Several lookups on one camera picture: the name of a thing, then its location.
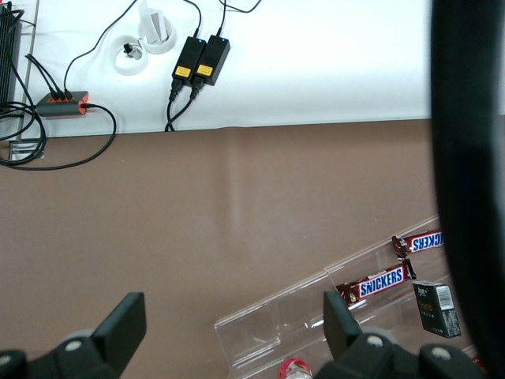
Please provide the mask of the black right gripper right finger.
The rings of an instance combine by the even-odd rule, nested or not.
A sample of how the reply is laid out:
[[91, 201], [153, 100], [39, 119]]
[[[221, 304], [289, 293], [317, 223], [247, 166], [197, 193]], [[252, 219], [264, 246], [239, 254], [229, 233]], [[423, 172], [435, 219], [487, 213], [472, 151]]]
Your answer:
[[450, 345], [426, 344], [412, 354], [380, 329], [362, 331], [344, 300], [324, 293], [324, 335], [333, 359], [316, 378], [485, 378], [464, 352]]

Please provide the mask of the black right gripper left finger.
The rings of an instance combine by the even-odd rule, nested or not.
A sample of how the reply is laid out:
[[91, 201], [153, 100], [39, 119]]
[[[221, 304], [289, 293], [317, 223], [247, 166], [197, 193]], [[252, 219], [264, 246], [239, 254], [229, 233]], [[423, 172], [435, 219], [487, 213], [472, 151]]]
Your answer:
[[90, 336], [74, 336], [29, 361], [22, 350], [1, 352], [2, 378], [119, 378], [147, 331], [142, 292], [127, 294]]

